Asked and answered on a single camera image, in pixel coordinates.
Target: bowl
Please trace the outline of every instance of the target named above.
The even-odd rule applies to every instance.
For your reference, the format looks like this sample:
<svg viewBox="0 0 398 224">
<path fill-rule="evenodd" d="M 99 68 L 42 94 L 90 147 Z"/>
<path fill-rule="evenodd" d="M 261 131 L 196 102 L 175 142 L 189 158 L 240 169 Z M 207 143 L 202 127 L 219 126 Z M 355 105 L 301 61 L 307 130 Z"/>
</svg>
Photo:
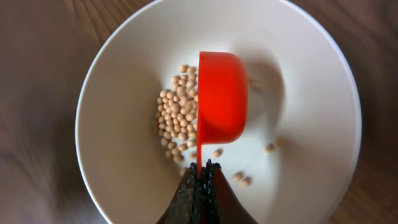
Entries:
<svg viewBox="0 0 398 224">
<path fill-rule="evenodd" d="M 252 179 L 230 185 L 258 223 L 327 220 L 358 158 L 358 92 L 326 30 L 278 0 L 155 1 L 103 45 L 81 90 L 75 134 L 83 180 L 104 218 L 155 223 L 167 208 L 178 168 L 191 161 L 164 157 L 153 134 L 155 99 L 179 65 L 198 65 L 200 51 L 237 55 L 254 82 L 243 135 L 204 146 L 203 159 L 222 147 L 213 162 L 224 175 Z M 272 142 L 276 149 L 266 152 Z"/>
</svg>

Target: red measuring cup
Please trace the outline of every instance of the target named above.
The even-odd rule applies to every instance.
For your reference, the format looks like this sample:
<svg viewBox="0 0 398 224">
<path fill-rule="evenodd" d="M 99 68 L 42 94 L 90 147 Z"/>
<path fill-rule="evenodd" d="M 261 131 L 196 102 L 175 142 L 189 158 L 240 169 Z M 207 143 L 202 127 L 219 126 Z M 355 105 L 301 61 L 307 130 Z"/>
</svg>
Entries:
<svg viewBox="0 0 398 224">
<path fill-rule="evenodd" d="M 201 147 L 235 141 L 248 112 L 248 81 L 240 59 L 231 53 L 200 52 L 198 72 L 197 171 Z"/>
</svg>

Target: red spoon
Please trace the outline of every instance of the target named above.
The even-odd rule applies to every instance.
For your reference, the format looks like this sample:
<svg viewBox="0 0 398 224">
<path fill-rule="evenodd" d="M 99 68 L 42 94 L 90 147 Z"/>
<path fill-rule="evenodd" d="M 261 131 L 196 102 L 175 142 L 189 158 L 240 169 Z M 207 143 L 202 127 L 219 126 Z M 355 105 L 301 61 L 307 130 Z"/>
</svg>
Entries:
<svg viewBox="0 0 398 224">
<path fill-rule="evenodd" d="M 200 52 L 198 72 L 197 171 L 201 147 L 237 140 L 248 112 L 248 81 L 240 59 L 231 53 Z"/>
</svg>

